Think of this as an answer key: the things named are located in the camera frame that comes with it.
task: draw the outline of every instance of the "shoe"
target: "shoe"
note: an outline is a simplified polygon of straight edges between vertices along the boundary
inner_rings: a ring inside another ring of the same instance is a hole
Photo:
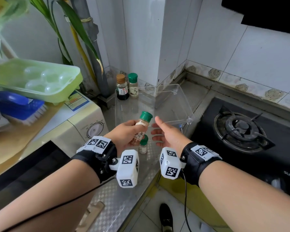
[[[170,208],[165,204],[160,205],[159,217],[162,225],[162,232],[173,231],[173,217]]]

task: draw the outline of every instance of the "gray pipe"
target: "gray pipe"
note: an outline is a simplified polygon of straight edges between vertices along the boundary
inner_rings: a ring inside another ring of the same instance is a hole
[[[75,12],[77,13],[80,19],[90,18],[89,9],[88,9],[86,0],[70,0],[70,1],[71,1],[73,9],[75,10]],[[94,24],[93,21],[83,22],[83,26],[103,65],[101,55],[100,55],[100,50],[97,43],[97,35],[99,33],[98,26]],[[89,47],[86,46],[86,49],[89,55],[90,62],[93,67],[93,71],[97,78],[100,92],[103,97],[107,98],[112,93],[110,92],[110,89],[108,88],[108,83],[107,83],[105,72],[101,74],[101,67],[100,67],[100,64],[97,62],[95,55],[93,54],[92,50]]]

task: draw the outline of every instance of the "spice bottle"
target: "spice bottle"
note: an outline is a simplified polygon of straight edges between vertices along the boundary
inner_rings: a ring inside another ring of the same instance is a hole
[[[139,153],[140,154],[147,153],[147,142],[148,142],[148,136],[145,134],[144,138],[140,141],[140,145],[139,145]]]
[[[151,113],[143,111],[140,116],[139,121],[135,125],[144,125],[148,127],[151,118],[152,118]],[[144,136],[144,132],[137,133],[136,135],[134,135],[134,138],[130,141],[130,144],[132,144],[133,146],[138,146],[143,136]]]
[[[126,100],[129,97],[129,93],[128,93],[128,84],[126,82],[125,79],[125,75],[124,74],[117,74],[116,76],[116,80],[117,80],[117,97],[120,100]]]
[[[139,83],[138,75],[136,73],[130,73],[128,75],[129,94],[132,98],[137,98],[139,95]]]

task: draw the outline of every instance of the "black wrist strap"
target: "black wrist strap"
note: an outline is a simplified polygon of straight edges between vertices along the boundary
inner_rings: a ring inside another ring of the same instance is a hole
[[[209,166],[212,162],[216,160],[221,160],[221,157],[219,157],[215,152],[210,150],[209,148],[206,148],[204,146],[200,146],[200,153],[207,154],[207,153],[214,153],[214,156],[211,157],[209,160],[204,160],[200,155],[198,155],[196,152],[192,151],[191,149],[197,146],[198,144],[195,142],[191,142],[185,146],[185,148],[182,151],[181,155],[181,161],[186,163],[186,166],[184,168],[186,181],[190,184],[199,186],[199,178],[204,171],[204,169]]]
[[[100,182],[102,182],[116,174],[116,171],[109,168],[112,159],[116,157],[116,146],[112,141],[110,141],[102,154],[94,152],[93,150],[81,150],[77,152],[71,160],[77,159],[88,164],[97,173]]]

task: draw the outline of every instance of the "green cap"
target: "green cap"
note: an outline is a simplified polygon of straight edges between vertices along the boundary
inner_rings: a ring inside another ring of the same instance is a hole
[[[129,73],[128,74],[129,82],[136,83],[138,81],[138,74],[136,73]]]
[[[146,120],[149,123],[152,118],[152,114],[147,111],[142,111],[142,115],[140,116],[140,118]]]
[[[145,146],[147,142],[148,142],[148,136],[145,134],[144,138],[140,142],[140,145]]]

